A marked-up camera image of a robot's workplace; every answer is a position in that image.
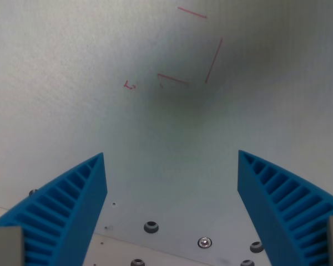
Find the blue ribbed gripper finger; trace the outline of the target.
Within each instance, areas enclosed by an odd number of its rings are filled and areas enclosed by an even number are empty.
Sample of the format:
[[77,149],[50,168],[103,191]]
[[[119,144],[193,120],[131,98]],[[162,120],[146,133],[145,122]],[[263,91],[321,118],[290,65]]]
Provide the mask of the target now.
[[9,209],[0,227],[22,228],[24,265],[82,265],[107,193],[99,153]]
[[240,150],[238,193],[271,265],[329,265],[333,195]]

